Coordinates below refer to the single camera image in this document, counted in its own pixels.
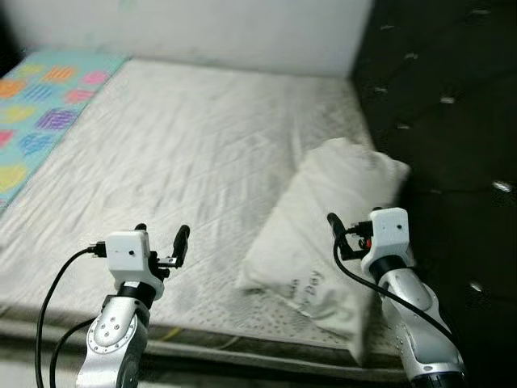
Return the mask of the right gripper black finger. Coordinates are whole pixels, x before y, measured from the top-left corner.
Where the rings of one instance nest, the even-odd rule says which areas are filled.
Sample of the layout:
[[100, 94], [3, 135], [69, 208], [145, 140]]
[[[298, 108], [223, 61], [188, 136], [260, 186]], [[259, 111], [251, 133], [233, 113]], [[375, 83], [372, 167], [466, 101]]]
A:
[[330, 223], [334, 237], [333, 255], [336, 259], [346, 259], [350, 247], [347, 244], [347, 230], [338, 215], [334, 212], [326, 214], [326, 220]]

